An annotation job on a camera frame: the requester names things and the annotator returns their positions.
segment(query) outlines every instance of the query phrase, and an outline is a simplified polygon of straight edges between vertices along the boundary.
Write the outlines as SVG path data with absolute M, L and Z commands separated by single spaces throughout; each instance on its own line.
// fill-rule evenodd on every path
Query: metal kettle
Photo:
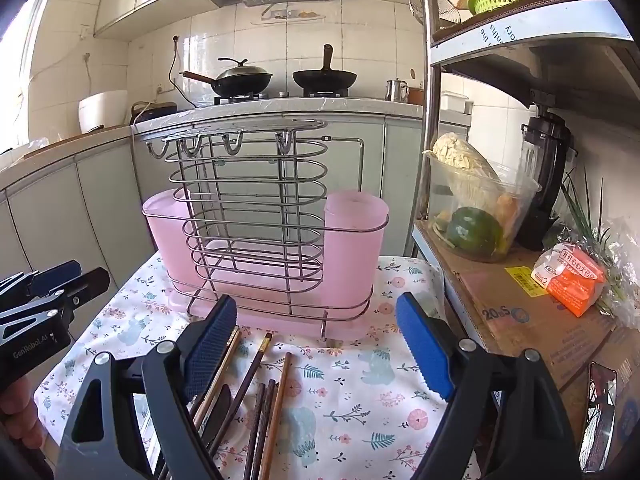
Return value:
M 398 78 L 386 82 L 385 101 L 405 103 L 409 98 L 409 85 Z

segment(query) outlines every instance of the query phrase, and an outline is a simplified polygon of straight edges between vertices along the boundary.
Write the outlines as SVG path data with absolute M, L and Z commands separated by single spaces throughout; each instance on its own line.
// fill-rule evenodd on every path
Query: green pumpkin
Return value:
M 445 238 L 470 256 L 488 258 L 500 244 L 502 227 L 487 211 L 461 207 L 451 216 Z

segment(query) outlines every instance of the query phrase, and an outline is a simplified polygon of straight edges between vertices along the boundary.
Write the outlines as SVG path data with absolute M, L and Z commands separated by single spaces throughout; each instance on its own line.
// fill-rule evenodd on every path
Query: chopstick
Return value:
M 251 479 L 258 480 L 260 474 L 260 463 L 262 462 L 262 452 L 264 450 L 264 441 L 267 438 L 267 427 L 271 415 L 271 404 L 273 403 L 273 392 L 276 388 L 276 381 L 269 380 L 267 386 L 267 398 L 262 406 L 262 415 L 260 416 L 260 430 L 258 430 L 258 442 L 255 444 L 254 466 L 251 469 Z
M 244 464 L 244 477 L 243 480 L 250 480 L 251 467 L 254 462 L 254 450 L 255 441 L 258 437 L 258 424 L 260 423 L 260 412 L 262 411 L 262 404 L 264 402 L 264 383 L 260 383 L 258 387 L 258 396 L 255 398 L 254 407 L 254 420 L 251 424 L 251 433 L 249 433 L 249 445 L 246 450 L 245 464 Z
M 280 415 L 282 414 L 282 401 L 284 400 L 284 392 L 287 387 L 287 378 L 289 377 L 289 365 L 293 355 L 291 352 L 287 352 L 284 356 L 284 363 L 282 365 L 282 373 L 280 375 L 280 385 L 278 386 L 278 393 L 276 400 L 273 403 L 273 415 L 271 415 L 271 423 L 269 426 L 269 435 L 267 438 L 267 446 L 264 451 L 262 459 L 262 471 L 260 472 L 260 480 L 269 480 L 269 474 L 271 472 L 271 462 L 273 461 L 273 451 L 276 447 L 276 437 L 278 436 L 278 429 L 280 427 Z
M 240 388 L 238 388 L 238 392 L 234 397 L 234 401 L 231 403 L 231 407 L 229 408 L 229 412 L 226 414 L 225 420 L 222 423 L 222 426 L 220 427 L 220 431 L 218 432 L 218 435 L 216 436 L 215 440 L 211 443 L 211 445 L 207 449 L 210 456 L 212 457 L 215 456 L 216 452 L 218 451 L 218 448 L 222 443 L 222 439 L 225 436 L 226 430 L 229 429 L 231 422 L 234 420 L 234 417 L 238 412 L 238 408 L 240 407 L 240 404 L 242 403 L 242 400 L 246 395 L 246 391 L 249 389 L 249 386 L 251 385 L 251 381 L 254 378 L 254 375 L 256 370 L 258 369 L 258 366 L 260 366 L 260 361 L 262 361 L 262 356 L 266 352 L 266 349 L 268 348 L 272 337 L 273 337 L 273 334 L 271 334 L 270 332 L 267 332 L 262 340 L 260 348 L 258 348 L 258 351 L 255 353 L 254 360 L 252 361 L 251 366 L 249 366 L 249 370 L 244 376 L 244 379 L 242 380 L 242 384 L 240 384 Z
M 195 416 L 193 417 L 193 425 L 196 427 L 197 431 L 199 431 L 200 425 L 202 424 L 202 421 L 204 420 L 205 416 L 207 415 L 207 412 L 209 411 L 213 398 L 216 396 L 216 394 L 220 390 L 220 386 L 222 386 L 222 382 L 220 381 L 220 379 L 222 378 L 222 375 L 226 372 L 226 369 L 228 368 L 229 363 L 231 362 L 231 359 L 236 353 L 236 348 L 238 348 L 239 343 L 240 343 L 240 330 L 238 329 L 238 327 L 236 327 L 234 329 L 234 332 L 231 335 L 231 342 L 228 345 L 225 357 L 222 359 L 222 362 L 218 367 L 218 371 L 216 372 L 215 377 L 213 377 L 210 387 L 207 393 L 205 394 L 201 405 L 198 407 L 198 410 L 196 411 Z

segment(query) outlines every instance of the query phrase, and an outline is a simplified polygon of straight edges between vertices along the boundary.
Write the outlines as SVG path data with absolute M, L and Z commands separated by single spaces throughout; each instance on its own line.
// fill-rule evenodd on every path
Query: clear plastic bin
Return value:
M 494 162 L 499 181 L 430 159 L 428 224 L 435 235 L 470 260 L 505 257 L 540 185 Z

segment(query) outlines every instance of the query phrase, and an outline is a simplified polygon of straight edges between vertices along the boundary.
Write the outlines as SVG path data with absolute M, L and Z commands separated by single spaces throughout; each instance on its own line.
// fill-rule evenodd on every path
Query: screw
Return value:
M 156 346 L 156 351 L 159 354 L 168 354 L 173 349 L 174 343 L 171 341 L 162 341 L 158 346 Z
M 537 350 L 534 350 L 533 348 L 527 348 L 524 351 L 524 357 L 527 359 L 527 361 L 540 361 L 540 354 L 538 353 Z
M 108 361 L 109 361 L 109 354 L 107 354 L 107 352 L 102 352 L 102 353 L 98 354 L 94 359 L 94 362 L 97 365 L 103 365 Z
M 460 349 L 463 352 L 473 352 L 476 348 L 478 348 L 478 345 L 473 339 L 461 339 L 458 343 L 458 346 L 460 346 Z

